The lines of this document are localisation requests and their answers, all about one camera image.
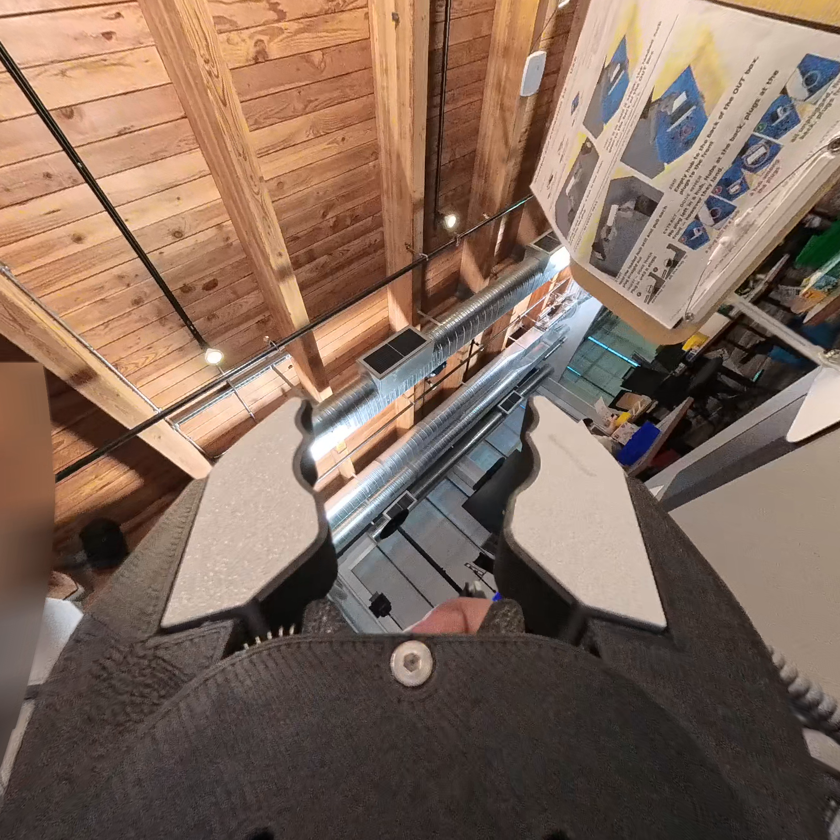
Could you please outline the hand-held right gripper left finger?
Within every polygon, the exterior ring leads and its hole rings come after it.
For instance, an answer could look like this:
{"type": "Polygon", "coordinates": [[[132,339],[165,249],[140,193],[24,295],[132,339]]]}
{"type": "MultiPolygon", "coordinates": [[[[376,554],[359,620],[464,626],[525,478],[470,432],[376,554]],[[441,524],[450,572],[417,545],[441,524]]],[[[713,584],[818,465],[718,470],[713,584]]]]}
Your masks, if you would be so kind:
{"type": "Polygon", "coordinates": [[[249,636],[301,629],[338,575],[314,489],[312,404],[292,397],[213,467],[161,619],[178,632],[240,621],[249,636]]]}

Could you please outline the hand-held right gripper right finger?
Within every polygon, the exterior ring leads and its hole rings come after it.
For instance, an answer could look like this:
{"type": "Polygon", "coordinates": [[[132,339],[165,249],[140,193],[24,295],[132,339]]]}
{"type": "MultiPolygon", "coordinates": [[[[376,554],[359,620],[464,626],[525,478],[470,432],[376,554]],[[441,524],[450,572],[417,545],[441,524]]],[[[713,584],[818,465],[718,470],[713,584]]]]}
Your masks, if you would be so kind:
{"type": "Polygon", "coordinates": [[[521,608],[527,633],[577,643],[592,620],[665,632],[663,599],[614,457],[543,395],[528,399],[521,454],[496,582],[521,608]]]}

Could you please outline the grey desk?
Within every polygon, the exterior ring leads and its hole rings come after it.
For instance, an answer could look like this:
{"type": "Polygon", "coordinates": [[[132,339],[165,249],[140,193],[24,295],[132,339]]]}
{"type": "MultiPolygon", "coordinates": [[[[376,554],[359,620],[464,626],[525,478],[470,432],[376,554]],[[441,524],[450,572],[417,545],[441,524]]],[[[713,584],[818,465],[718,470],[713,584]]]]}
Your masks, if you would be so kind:
{"type": "Polygon", "coordinates": [[[816,372],[646,481],[786,673],[838,698],[838,424],[785,436],[816,372]]]}

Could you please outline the person's right hand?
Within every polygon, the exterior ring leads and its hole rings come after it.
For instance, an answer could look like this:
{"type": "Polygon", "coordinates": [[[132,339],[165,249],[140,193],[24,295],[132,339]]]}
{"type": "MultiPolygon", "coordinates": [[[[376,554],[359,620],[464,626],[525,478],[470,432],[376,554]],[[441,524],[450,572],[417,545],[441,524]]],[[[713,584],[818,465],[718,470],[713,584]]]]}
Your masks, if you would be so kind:
{"type": "Polygon", "coordinates": [[[406,631],[414,635],[473,635],[488,615],[492,602],[459,596],[436,606],[406,631]]]}

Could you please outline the blue storage bin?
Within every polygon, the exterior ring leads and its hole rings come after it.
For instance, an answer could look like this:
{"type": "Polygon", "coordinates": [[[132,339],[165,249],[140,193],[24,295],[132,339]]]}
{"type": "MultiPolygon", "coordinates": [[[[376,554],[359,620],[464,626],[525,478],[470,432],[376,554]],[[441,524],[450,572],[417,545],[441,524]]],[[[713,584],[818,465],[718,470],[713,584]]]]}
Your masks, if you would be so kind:
{"type": "Polygon", "coordinates": [[[658,426],[646,421],[633,432],[625,445],[619,450],[615,456],[616,461],[624,467],[635,465],[638,460],[646,456],[660,435],[661,430],[658,426]]]}

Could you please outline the black round device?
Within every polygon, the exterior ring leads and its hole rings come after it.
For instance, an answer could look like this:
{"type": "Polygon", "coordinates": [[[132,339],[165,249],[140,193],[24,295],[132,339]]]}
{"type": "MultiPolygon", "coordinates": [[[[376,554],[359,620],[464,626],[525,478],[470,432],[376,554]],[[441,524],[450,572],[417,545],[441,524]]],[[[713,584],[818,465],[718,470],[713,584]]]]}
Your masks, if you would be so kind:
{"type": "Polygon", "coordinates": [[[95,571],[114,569],[130,554],[120,525],[108,518],[89,521],[80,529],[79,540],[88,565],[95,571]]]}

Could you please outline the long black ceiling pipe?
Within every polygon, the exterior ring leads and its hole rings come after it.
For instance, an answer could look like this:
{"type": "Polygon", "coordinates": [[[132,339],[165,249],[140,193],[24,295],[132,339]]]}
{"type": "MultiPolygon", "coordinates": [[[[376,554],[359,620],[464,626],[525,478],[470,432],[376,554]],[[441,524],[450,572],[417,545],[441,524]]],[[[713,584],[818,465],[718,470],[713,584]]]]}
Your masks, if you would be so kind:
{"type": "Polygon", "coordinates": [[[114,438],[109,443],[102,445],[101,447],[95,449],[88,455],[84,455],[83,457],[79,458],[78,460],[70,464],[68,467],[60,470],[55,476],[56,484],[58,485],[60,482],[71,478],[76,473],[82,471],[83,469],[86,469],[93,463],[97,462],[99,459],[109,456],[112,452],[126,445],[136,437],[140,436],[142,432],[151,430],[158,423],[168,420],[173,415],[181,412],[182,410],[186,409],[192,404],[197,403],[205,396],[209,396],[211,393],[222,388],[224,385],[230,385],[230,381],[234,376],[241,375],[245,373],[249,368],[256,365],[258,362],[267,360],[270,354],[275,350],[284,350],[289,348],[294,342],[297,342],[298,340],[301,340],[302,338],[308,336],[314,330],[320,328],[323,324],[334,319],[335,317],[339,316],[345,311],[357,306],[366,298],[389,287],[392,283],[396,282],[399,279],[402,279],[405,275],[414,272],[415,269],[424,267],[428,262],[442,256],[445,251],[451,248],[457,248],[461,246],[463,242],[467,240],[468,237],[474,235],[485,226],[495,223],[496,221],[499,221],[507,215],[526,206],[533,198],[534,194],[532,193],[532,191],[529,191],[527,195],[519,198],[516,202],[505,206],[503,209],[497,211],[491,216],[485,217],[484,219],[472,225],[465,231],[457,233],[450,240],[444,242],[437,248],[433,249],[430,253],[420,254],[409,264],[396,270],[390,275],[387,275],[384,278],[378,280],[376,283],[374,283],[374,285],[363,289],[362,291],[358,292],[346,301],[340,303],[338,306],[324,312],[320,317],[314,319],[313,321],[306,324],[304,327],[291,333],[285,339],[282,339],[276,347],[269,347],[267,350],[261,351],[260,353],[248,358],[245,362],[241,363],[240,365],[234,367],[231,371],[222,373],[214,379],[203,384],[202,386],[196,388],[194,391],[187,393],[183,398],[174,402],[173,404],[155,411],[150,418],[144,419],[141,423],[130,427],[128,431],[114,438]]]}

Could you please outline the white document stand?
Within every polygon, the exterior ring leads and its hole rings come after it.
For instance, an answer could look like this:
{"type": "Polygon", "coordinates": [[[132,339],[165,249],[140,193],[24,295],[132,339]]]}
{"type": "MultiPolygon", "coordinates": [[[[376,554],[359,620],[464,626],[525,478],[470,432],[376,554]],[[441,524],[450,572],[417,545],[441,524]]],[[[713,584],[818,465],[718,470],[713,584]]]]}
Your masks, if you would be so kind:
{"type": "Polygon", "coordinates": [[[738,295],[737,289],[838,182],[838,148],[835,135],[725,227],[709,253],[682,317],[686,323],[700,325],[720,305],[732,306],[815,365],[815,379],[785,436],[792,444],[838,424],[838,352],[819,347],[773,319],[758,304],[738,295]]]}

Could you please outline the green box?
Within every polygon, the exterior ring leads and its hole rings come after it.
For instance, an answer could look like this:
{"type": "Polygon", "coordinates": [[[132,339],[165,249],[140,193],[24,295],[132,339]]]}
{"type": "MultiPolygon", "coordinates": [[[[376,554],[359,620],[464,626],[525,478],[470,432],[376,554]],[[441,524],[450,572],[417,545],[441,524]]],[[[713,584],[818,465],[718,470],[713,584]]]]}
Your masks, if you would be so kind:
{"type": "Polygon", "coordinates": [[[834,293],[839,282],[839,220],[819,235],[812,236],[796,257],[794,267],[807,270],[806,297],[822,300],[834,293]]]}

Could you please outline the black lighting track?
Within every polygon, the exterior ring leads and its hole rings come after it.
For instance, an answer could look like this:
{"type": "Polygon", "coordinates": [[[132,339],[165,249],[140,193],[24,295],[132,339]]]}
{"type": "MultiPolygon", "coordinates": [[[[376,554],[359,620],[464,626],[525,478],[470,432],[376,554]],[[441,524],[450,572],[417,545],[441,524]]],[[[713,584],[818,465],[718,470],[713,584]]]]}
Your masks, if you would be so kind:
{"type": "Polygon", "coordinates": [[[34,110],[38,119],[44,124],[45,128],[51,137],[57,142],[63,154],[73,165],[77,173],[80,175],[82,181],[87,185],[88,189],[95,196],[102,210],[109,216],[113,225],[118,229],[119,234],[124,239],[126,244],[132,249],[136,257],[140,260],[143,268],[146,269],[155,285],[161,290],[163,296],[170,303],[178,319],[187,328],[192,338],[197,342],[202,352],[210,351],[211,346],[209,342],[204,339],[198,327],[195,325],[191,317],[186,313],[183,305],[176,298],[173,290],[169,288],[162,274],[155,266],[152,259],[149,257],[145,249],[140,244],[139,240],[134,236],[130,227],[123,220],[119,214],[116,206],[113,205],[109,196],[103,191],[97,179],[89,171],[87,165],[81,159],[79,153],[73,144],[69,141],[63,129],[59,126],[56,119],[47,109],[46,105],[41,100],[40,96],[26,78],[24,72],[20,69],[17,62],[8,52],[6,46],[1,44],[1,62],[2,66],[10,76],[16,88],[24,95],[28,104],[34,110]]]}

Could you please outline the thin black ceiling conduit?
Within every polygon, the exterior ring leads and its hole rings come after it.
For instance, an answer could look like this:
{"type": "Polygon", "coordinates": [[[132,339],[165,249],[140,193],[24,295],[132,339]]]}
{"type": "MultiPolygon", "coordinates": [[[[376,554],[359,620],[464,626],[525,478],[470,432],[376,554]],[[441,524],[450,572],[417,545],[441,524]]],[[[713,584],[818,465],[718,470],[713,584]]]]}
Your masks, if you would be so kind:
{"type": "Polygon", "coordinates": [[[437,108],[437,141],[435,153],[435,178],[434,178],[434,220],[439,223],[442,217],[440,211],[440,186],[442,181],[443,152],[445,140],[445,109],[447,99],[448,83],[448,53],[450,43],[450,31],[452,25],[453,1],[446,1],[444,6],[444,41],[442,46],[442,57],[440,63],[440,84],[439,102],[437,108]]]}

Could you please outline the silver ventilation duct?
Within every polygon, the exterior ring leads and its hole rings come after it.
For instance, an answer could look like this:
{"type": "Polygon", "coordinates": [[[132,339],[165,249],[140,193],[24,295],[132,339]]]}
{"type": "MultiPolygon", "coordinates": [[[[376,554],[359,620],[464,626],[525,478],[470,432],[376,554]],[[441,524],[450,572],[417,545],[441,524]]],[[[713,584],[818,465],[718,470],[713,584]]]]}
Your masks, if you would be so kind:
{"type": "Polygon", "coordinates": [[[500,357],[365,468],[327,503],[336,552],[345,551],[482,417],[512,393],[522,393],[526,380],[544,371],[553,372],[549,358],[529,358],[523,353],[500,357]]]}
{"type": "Polygon", "coordinates": [[[404,328],[363,355],[358,360],[355,381],[313,411],[313,458],[325,456],[435,373],[553,274],[568,268],[570,262],[568,249],[554,234],[546,234],[527,247],[523,260],[460,302],[442,321],[427,329],[404,328]]]}

